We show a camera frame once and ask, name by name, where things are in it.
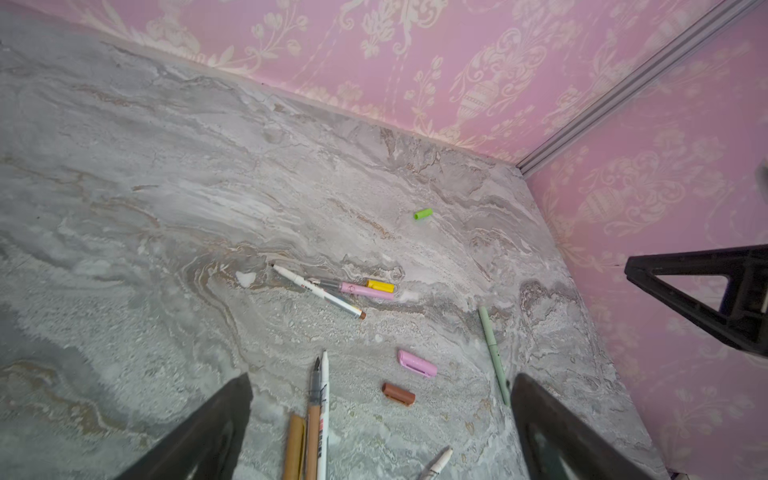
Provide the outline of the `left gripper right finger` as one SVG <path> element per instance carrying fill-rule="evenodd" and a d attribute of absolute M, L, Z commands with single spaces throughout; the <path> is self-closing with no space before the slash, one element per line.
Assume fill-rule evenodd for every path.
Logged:
<path fill-rule="evenodd" d="M 531 479 L 648 479 L 565 405 L 525 373 L 510 394 Z"/>

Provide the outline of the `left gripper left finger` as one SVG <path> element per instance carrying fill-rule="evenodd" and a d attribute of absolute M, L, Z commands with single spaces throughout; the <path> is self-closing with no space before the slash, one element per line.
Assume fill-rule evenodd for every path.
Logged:
<path fill-rule="evenodd" d="M 227 382 L 119 475 L 121 479 L 231 479 L 250 418 L 246 374 Z"/>

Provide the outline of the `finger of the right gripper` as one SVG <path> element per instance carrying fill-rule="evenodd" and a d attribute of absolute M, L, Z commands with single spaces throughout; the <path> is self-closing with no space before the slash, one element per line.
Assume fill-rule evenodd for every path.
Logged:
<path fill-rule="evenodd" d="M 767 354 L 767 246 L 631 256 L 629 282 L 726 346 Z M 673 279 L 721 282 L 711 299 Z"/>

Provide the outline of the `white pen green tip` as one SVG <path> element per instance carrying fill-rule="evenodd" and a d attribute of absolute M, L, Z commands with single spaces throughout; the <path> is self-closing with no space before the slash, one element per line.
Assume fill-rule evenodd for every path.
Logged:
<path fill-rule="evenodd" d="M 321 415 L 320 415 L 320 438 L 318 452 L 318 480 L 328 479 L 328 424 L 329 424 L 329 376 L 330 365 L 328 353 L 324 351 L 321 356 Z"/>

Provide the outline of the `pale green fountain pen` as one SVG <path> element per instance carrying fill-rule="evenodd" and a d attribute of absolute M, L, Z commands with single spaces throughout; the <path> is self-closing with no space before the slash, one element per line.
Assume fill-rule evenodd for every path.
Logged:
<path fill-rule="evenodd" d="M 478 314 L 481 321 L 486 345 L 489 351 L 491 362 L 493 365 L 494 374 L 497 380 L 499 391 L 505 406 L 510 405 L 510 392 L 507 385 L 507 378 L 505 375 L 504 367 L 501 361 L 501 356 L 498 348 L 498 343 L 493 331 L 492 322 L 488 314 L 487 309 L 484 306 L 478 308 Z"/>

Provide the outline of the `bright green pen cap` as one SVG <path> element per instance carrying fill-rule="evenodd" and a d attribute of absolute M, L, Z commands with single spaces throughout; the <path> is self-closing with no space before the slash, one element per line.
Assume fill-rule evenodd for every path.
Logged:
<path fill-rule="evenodd" d="M 414 213 L 413 218 L 415 220 L 422 220 L 425 218 L 430 217 L 433 214 L 433 210 L 431 208 L 423 209 L 420 211 L 417 211 Z"/>

